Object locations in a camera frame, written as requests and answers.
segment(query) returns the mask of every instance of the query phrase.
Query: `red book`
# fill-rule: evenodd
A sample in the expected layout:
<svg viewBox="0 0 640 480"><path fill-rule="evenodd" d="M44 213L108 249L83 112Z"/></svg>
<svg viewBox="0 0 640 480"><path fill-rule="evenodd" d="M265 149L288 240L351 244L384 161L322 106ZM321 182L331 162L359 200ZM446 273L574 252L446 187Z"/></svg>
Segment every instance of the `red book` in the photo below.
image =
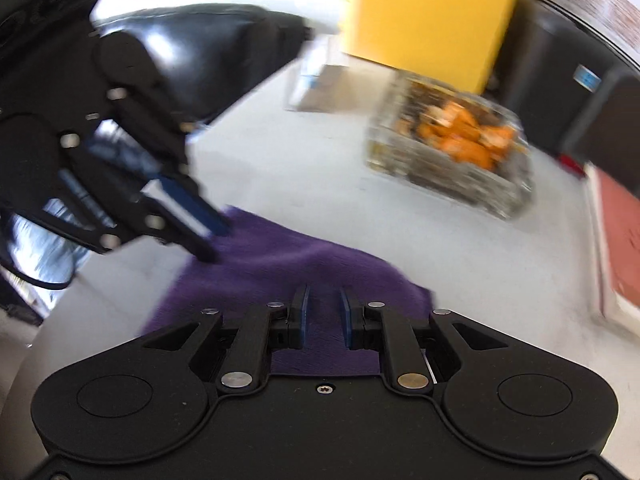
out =
<svg viewBox="0 0 640 480"><path fill-rule="evenodd" d="M588 165L601 314L640 335L640 200Z"/></svg>

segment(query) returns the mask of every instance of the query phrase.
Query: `blue sticker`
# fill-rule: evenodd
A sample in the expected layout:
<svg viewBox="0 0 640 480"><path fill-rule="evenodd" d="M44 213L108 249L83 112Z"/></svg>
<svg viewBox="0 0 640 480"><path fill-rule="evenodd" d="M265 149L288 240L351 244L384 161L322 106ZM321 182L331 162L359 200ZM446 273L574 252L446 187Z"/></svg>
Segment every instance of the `blue sticker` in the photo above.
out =
<svg viewBox="0 0 640 480"><path fill-rule="evenodd" d="M598 76L583 65L578 65L578 68L575 69L574 79L589 92L595 92L601 81Z"/></svg>

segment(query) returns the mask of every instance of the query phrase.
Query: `glass ashtray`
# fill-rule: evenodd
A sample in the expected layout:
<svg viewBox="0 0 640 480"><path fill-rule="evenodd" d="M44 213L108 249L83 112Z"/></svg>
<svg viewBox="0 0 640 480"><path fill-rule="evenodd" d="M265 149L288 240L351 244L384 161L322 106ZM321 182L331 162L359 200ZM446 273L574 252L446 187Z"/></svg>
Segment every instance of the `glass ashtray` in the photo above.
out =
<svg viewBox="0 0 640 480"><path fill-rule="evenodd" d="M479 130L509 131L510 143L505 151L500 156L492 153L494 160L482 168L471 162L459 162L430 145L437 143L425 141L424 130L420 128L429 128L432 124L436 131L442 131L438 130L442 123L430 123L434 121L431 112L451 107L468 110ZM366 157L367 164L374 170L435 190L503 219L520 213L532 197L529 145L518 117L477 95L458 92L447 84L411 72L399 71L391 83L370 123Z"/></svg>

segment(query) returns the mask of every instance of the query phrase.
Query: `purple towel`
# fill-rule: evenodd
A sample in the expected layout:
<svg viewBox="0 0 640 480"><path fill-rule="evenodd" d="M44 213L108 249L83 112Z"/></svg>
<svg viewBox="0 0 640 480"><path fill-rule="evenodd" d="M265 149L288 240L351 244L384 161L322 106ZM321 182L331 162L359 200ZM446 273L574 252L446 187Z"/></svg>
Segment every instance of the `purple towel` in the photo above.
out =
<svg viewBox="0 0 640 480"><path fill-rule="evenodd" d="M312 238L232 208L232 235L217 238L220 262L187 264L144 332L189 319L201 309L241 317L249 304L289 301L297 286L309 284L303 350L274 352L273 373L358 375L379 372L378 354L346 348L340 322L341 286L360 301L383 301L407 316L424 318L431 293L409 282L388 263L354 249Z"/></svg>

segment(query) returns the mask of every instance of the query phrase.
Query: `yellow board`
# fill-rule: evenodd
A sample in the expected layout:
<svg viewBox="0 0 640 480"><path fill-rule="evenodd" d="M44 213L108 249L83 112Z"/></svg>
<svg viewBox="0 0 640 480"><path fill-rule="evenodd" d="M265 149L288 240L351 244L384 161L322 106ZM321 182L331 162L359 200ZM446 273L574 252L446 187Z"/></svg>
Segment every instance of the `yellow board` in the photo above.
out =
<svg viewBox="0 0 640 480"><path fill-rule="evenodd" d="M348 54L482 92L514 0L349 0Z"/></svg>

